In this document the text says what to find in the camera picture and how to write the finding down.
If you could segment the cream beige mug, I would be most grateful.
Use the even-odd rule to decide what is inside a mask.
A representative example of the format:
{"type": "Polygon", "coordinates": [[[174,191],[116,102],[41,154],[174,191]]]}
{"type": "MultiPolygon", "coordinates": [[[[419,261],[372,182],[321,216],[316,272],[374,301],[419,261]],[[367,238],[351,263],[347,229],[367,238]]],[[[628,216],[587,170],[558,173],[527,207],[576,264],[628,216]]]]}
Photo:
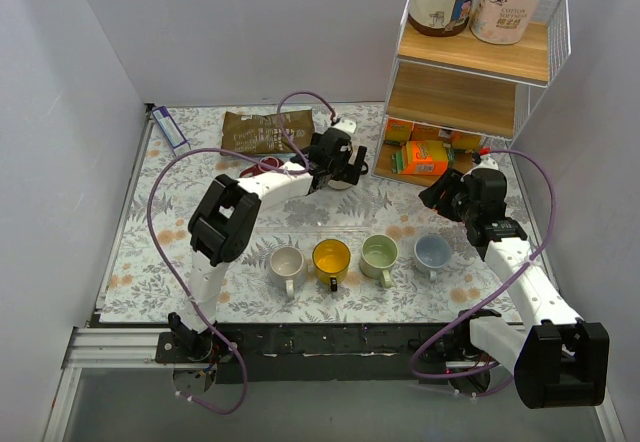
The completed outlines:
{"type": "Polygon", "coordinates": [[[352,184],[344,180],[331,179],[328,182],[328,186],[333,190],[342,191],[350,189],[352,187],[352,184]]]}

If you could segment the pale blue footed mug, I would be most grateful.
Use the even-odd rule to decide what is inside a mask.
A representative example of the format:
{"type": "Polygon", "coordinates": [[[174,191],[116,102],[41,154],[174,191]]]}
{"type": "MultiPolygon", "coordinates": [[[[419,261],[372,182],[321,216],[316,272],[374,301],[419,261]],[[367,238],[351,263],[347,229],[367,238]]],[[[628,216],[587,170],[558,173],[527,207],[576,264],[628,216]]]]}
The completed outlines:
{"type": "Polygon", "coordinates": [[[416,270],[433,283],[437,273],[444,268],[452,258],[449,243],[435,234],[418,238],[413,247],[413,261],[416,270]]]}

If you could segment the dark red mug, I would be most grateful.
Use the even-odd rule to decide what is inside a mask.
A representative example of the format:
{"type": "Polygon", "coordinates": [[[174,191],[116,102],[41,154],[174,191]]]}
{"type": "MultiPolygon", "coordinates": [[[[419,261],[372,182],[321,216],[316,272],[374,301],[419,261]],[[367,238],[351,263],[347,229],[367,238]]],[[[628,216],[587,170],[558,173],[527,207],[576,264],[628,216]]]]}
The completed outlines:
{"type": "Polygon", "coordinates": [[[263,157],[259,160],[258,163],[252,165],[251,167],[244,169],[240,174],[240,178],[254,177],[261,175],[263,173],[269,172],[271,170],[275,170],[276,168],[280,168],[284,162],[273,156],[263,157]]]}

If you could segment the light green mug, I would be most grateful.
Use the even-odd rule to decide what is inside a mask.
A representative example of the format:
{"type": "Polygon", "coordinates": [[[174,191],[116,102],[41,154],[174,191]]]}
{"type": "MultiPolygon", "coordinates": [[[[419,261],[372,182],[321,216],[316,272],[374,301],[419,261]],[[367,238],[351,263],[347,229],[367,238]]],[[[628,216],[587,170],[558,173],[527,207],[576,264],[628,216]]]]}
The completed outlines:
{"type": "Polygon", "coordinates": [[[359,267],[369,279],[376,280],[384,289],[394,286],[391,270],[398,259],[395,241],[382,234],[368,237],[362,244],[359,267]]]}

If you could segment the yellow mug black handle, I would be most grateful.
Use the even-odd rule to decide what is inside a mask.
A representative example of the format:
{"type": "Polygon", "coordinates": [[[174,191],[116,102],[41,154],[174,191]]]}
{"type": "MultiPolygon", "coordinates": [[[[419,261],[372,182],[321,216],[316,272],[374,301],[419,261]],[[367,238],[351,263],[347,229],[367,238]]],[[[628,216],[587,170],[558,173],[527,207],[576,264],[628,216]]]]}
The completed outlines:
{"type": "Polygon", "coordinates": [[[315,246],[312,261],[316,278],[327,285],[331,292],[337,292],[349,271],[351,252],[344,242],[326,239],[315,246]]]}

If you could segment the white speckled mug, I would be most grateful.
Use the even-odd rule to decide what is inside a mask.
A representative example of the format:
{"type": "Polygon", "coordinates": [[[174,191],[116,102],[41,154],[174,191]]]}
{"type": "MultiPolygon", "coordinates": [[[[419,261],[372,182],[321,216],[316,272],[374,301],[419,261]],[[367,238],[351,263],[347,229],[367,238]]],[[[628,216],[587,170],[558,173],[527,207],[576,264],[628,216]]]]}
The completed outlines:
{"type": "Polygon", "coordinates": [[[304,254],[290,246],[275,250],[269,258],[267,269],[269,281],[282,289],[289,300],[296,297],[308,276],[308,265],[304,254]]]}

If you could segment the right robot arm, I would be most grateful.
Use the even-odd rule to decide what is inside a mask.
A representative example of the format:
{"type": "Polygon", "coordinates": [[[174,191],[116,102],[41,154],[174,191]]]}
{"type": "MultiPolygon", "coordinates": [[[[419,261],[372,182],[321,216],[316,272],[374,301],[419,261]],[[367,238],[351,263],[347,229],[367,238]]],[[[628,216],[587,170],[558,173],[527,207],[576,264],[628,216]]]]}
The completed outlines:
{"type": "Polygon", "coordinates": [[[481,259],[498,276],[526,328],[511,327],[482,304],[464,311],[428,339],[453,332],[464,359],[488,354],[512,375],[530,409],[598,406],[605,398],[610,338],[559,295],[535,260],[518,222],[506,215],[505,175],[489,162],[467,173],[447,170],[419,197],[439,215],[461,222],[481,259]]]}

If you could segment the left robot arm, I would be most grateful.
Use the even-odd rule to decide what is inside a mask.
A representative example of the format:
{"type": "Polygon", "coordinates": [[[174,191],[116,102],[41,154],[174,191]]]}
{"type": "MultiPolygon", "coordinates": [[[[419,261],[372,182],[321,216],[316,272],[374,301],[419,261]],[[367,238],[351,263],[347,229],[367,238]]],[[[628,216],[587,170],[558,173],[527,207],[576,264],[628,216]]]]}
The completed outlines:
{"type": "Polygon", "coordinates": [[[248,246],[260,212],[313,194],[330,181],[355,185],[366,173],[367,149],[353,149],[355,132],[355,122],[341,120],[313,134],[311,144],[280,167],[238,179],[222,174],[211,182],[188,223],[192,267],[183,284],[187,303],[168,316],[178,349],[188,360],[200,362],[212,352],[206,330],[216,320],[222,280],[248,246]]]}

